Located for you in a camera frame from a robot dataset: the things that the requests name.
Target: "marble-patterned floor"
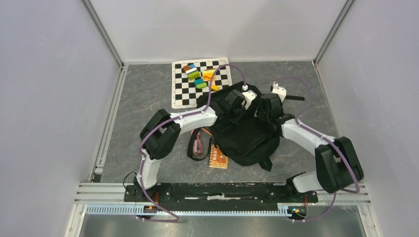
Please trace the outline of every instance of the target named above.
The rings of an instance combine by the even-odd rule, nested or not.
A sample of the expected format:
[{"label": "marble-patterned floor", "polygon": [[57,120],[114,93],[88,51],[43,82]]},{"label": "marble-patterned floor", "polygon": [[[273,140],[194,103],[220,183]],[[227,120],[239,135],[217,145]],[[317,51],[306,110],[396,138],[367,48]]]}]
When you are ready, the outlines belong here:
[{"label": "marble-patterned floor", "polygon": [[[298,76],[306,80],[312,91],[311,107],[300,119],[325,134],[337,136],[320,81],[311,62],[242,62],[235,63],[249,84],[262,93],[269,92],[275,79]],[[241,80],[231,69],[233,83]],[[293,79],[280,83],[289,95],[307,96],[304,85]],[[106,156],[101,183],[121,183],[131,171],[138,171],[140,155],[139,133],[159,109],[182,112],[171,108],[171,64],[130,65]],[[285,113],[296,114],[306,102],[285,101]],[[208,160],[197,162],[186,156],[189,133],[179,136],[173,151],[164,158],[158,173],[158,182],[280,182],[315,169],[314,157],[292,141],[282,139],[271,156],[271,172],[258,164],[240,166],[229,160],[227,169],[210,168]]]}]

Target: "checkerboard mat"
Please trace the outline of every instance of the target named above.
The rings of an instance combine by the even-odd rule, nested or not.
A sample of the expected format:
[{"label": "checkerboard mat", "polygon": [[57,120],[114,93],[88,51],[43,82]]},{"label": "checkerboard mat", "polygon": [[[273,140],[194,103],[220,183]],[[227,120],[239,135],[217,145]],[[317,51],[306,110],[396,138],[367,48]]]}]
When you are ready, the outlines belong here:
[{"label": "checkerboard mat", "polygon": [[[203,89],[195,87],[194,80],[189,80],[183,67],[186,65],[194,64],[199,72],[206,69],[218,68],[219,65],[228,63],[227,58],[213,58],[201,60],[187,60],[172,63],[172,108],[194,108],[197,106],[196,99],[203,94],[209,92],[208,86]],[[213,84],[217,85],[220,89],[231,86],[231,74],[229,67],[223,68],[215,75]]]}]

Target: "orange circuit board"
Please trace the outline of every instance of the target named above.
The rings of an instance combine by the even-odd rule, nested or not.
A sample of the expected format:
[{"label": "orange circuit board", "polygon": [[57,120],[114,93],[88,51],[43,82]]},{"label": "orange circuit board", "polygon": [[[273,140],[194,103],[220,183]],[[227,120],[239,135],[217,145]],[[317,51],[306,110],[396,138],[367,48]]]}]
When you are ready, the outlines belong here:
[{"label": "orange circuit board", "polygon": [[223,155],[223,153],[221,152],[218,146],[211,145],[209,166],[212,168],[221,168],[221,169],[226,169],[228,166],[228,157]]}]

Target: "white wall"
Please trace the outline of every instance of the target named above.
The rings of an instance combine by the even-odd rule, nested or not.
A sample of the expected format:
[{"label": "white wall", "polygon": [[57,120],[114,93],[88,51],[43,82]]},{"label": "white wall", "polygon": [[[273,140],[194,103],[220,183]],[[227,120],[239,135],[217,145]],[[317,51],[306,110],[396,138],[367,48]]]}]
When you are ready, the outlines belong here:
[{"label": "white wall", "polygon": [[0,3],[0,235],[59,237],[118,67],[79,0]]},{"label": "white wall", "polygon": [[314,59],[345,0],[91,0],[125,62]]},{"label": "white wall", "polygon": [[320,61],[352,139],[382,236],[418,236],[419,2],[355,1]]}]

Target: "black backpack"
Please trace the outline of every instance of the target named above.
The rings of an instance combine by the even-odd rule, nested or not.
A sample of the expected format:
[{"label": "black backpack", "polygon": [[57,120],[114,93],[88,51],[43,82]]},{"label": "black backpack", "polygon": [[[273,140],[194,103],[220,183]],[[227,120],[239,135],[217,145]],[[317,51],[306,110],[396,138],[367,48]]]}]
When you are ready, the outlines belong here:
[{"label": "black backpack", "polygon": [[[229,86],[228,88],[214,92],[211,95],[212,104],[222,103],[222,100],[232,91],[242,91],[243,82]],[[260,91],[253,85],[249,85],[258,96]],[[207,103],[208,93],[197,99],[197,108]],[[247,166],[259,163],[260,167],[270,171],[272,162],[269,157],[279,146],[280,136],[266,121],[255,117],[256,105],[254,103],[244,112],[237,121],[231,121],[228,116],[221,116],[217,123],[209,127],[214,142],[219,146],[224,155],[231,158],[239,165]]]}]

